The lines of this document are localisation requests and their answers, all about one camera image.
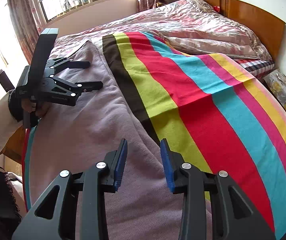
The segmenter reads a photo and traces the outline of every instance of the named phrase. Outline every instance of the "pink floral comforter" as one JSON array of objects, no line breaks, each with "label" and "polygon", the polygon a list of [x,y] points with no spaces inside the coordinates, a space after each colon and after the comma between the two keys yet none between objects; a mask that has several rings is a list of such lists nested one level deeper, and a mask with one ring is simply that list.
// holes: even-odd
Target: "pink floral comforter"
[{"label": "pink floral comforter", "polygon": [[180,0],[58,38],[51,57],[70,55],[89,39],[96,43],[111,33],[133,31],[157,34],[192,55],[224,53],[232,58],[271,60],[252,30],[218,14],[203,0]]}]

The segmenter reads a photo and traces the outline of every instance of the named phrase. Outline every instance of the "yellow stripe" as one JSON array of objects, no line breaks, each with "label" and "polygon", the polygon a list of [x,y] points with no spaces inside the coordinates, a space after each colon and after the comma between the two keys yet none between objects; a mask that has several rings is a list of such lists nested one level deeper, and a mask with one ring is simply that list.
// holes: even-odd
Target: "yellow stripe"
[{"label": "yellow stripe", "polygon": [[[165,44],[167,45],[167,46],[169,46],[171,49],[175,49],[175,50],[177,50],[176,48],[174,48],[168,41],[165,41]],[[188,56],[188,57],[190,57],[190,55],[189,54],[186,54],[186,53],[184,53],[184,52],[181,52],[180,51],[180,53],[182,53],[183,55],[185,55],[185,56]]]},{"label": "yellow stripe", "polygon": [[286,144],[286,123],[284,119],[279,115],[277,109],[272,105],[271,101],[262,93],[262,91],[255,85],[254,82],[257,82],[256,79],[250,80],[249,77],[246,77],[240,70],[235,66],[229,63],[221,55],[213,54],[211,55],[224,69],[226,69],[231,75],[234,76],[238,81],[247,81],[244,82],[245,88],[248,92],[256,99],[256,101],[261,105],[261,107],[268,114],[272,122],[277,127],[277,130],[281,134],[283,140]]},{"label": "yellow stripe", "polygon": [[230,62],[228,62],[221,54],[210,54],[210,56],[215,59],[219,65],[228,71],[233,77],[235,77],[240,82],[245,82],[254,78],[253,76],[244,75],[239,69],[235,68]]},{"label": "yellow stripe", "polygon": [[211,172],[197,145],[179,115],[178,107],[168,92],[158,83],[136,57],[128,36],[114,34],[125,69],[131,76],[158,138],[166,138],[172,151],[201,171]]},{"label": "yellow stripe", "polygon": [[270,92],[268,92],[267,89],[265,89],[265,87],[256,78],[254,78],[249,72],[247,72],[244,68],[242,68],[240,65],[238,65],[235,61],[228,58],[224,54],[221,54],[221,56],[224,57],[226,61],[230,62],[230,64],[232,64],[236,69],[238,69],[240,72],[242,72],[243,75],[245,75],[245,76],[249,77],[249,79],[253,80],[253,82],[256,84],[256,87],[261,91],[261,93],[263,93],[267,97],[267,99],[270,101],[272,106],[277,110],[278,115],[283,119],[283,121],[286,124],[286,112],[279,105],[279,103],[276,101],[276,99],[274,97],[270,96]]}]

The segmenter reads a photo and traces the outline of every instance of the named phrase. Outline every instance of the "blue stripe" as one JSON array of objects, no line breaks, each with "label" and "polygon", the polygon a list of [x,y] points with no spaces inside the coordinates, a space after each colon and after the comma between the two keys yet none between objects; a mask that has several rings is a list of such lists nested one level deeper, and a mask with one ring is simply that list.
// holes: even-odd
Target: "blue stripe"
[{"label": "blue stripe", "polygon": [[33,138],[35,135],[36,127],[33,127],[30,130],[28,145],[26,148],[26,153],[25,153],[25,158],[24,158],[24,190],[25,190],[26,206],[28,210],[30,210],[31,208],[30,184],[29,184],[30,156],[31,156],[31,148],[32,148],[32,143],[33,143]]},{"label": "blue stripe", "polygon": [[155,51],[172,59],[200,89],[212,94],[214,104],[234,129],[258,169],[270,199],[275,236],[280,239],[286,233],[286,173],[267,133],[233,87],[216,76],[199,58],[174,54],[166,44],[148,33],[144,34]]}]

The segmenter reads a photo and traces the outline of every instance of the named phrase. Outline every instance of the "striped blanket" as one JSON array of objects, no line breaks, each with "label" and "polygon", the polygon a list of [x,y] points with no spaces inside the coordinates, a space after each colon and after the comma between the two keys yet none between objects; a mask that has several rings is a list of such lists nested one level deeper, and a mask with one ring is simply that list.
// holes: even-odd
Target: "striped blanket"
[{"label": "striped blanket", "polygon": [[149,136],[200,170],[226,170],[276,238],[286,233],[286,113],[223,54],[189,56],[149,33],[115,33],[103,53]]}]

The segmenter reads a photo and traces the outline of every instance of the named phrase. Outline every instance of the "lavender blanket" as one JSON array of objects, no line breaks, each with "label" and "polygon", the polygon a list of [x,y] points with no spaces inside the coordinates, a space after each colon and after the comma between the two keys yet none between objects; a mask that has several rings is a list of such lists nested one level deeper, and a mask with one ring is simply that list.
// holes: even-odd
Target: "lavender blanket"
[{"label": "lavender blanket", "polygon": [[[26,156],[27,199],[33,204],[61,170],[85,171],[128,141],[122,185],[106,194],[106,214],[111,239],[178,239],[183,196],[166,186],[160,149],[130,111],[104,56],[90,41],[71,58],[88,60],[84,70],[67,69],[59,77],[70,82],[99,81],[103,89],[83,93],[76,106],[53,104],[40,120]],[[207,203],[208,239],[212,239]],[[77,215],[76,238],[79,238]]]}]

